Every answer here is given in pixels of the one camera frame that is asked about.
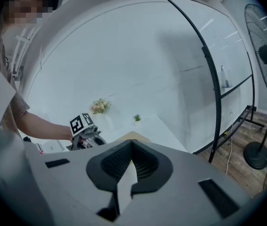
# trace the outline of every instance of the shirt sleeve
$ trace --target shirt sleeve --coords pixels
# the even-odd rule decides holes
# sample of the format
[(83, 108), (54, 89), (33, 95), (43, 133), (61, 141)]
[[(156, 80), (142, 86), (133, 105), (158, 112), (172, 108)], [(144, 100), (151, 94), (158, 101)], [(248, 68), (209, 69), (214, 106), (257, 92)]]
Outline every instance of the shirt sleeve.
[(11, 111), (12, 111), (12, 115), (13, 115), (14, 119), (15, 119), (15, 121), (17, 121), (24, 113), (27, 112), (27, 110), (30, 107), (27, 105), (27, 103), (24, 101), (24, 99), (18, 93), (18, 91), (16, 89), (15, 82), (14, 82), (11, 74), (10, 74), (10, 76), (8, 76), (8, 79), (9, 79), (8, 81), (10, 82), (11, 86), (16, 90), (16, 94), (10, 102), (10, 107), (11, 107)]

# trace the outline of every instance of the black fan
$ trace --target black fan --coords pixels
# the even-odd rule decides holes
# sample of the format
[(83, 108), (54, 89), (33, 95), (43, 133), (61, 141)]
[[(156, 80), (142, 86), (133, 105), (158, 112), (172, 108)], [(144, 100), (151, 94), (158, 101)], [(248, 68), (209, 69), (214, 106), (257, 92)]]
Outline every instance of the black fan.
[[(267, 87), (267, 13), (259, 6), (248, 4), (245, 7), (244, 15), (257, 61)], [(244, 149), (244, 158), (254, 169), (259, 170), (267, 166), (267, 148), (264, 146), (266, 138), (267, 129), (261, 143), (251, 142)]]

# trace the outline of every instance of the black slot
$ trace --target black slot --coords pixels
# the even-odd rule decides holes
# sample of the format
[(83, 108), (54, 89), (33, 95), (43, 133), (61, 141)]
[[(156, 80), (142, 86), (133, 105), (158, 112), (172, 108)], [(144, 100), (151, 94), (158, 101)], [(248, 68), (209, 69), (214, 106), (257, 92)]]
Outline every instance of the black slot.
[(45, 164), (48, 168), (53, 168), (53, 167), (57, 167), (60, 165), (64, 165), (64, 164), (69, 163), (69, 162), (70, 161), (68, 159), (59, 159), (56, 161), (47, 161), (47, 162), (45, 162)]
[(239, 209), (237, 204), (212, 179), (201, 181), (198, 184), (223, 218), (232, 215)]

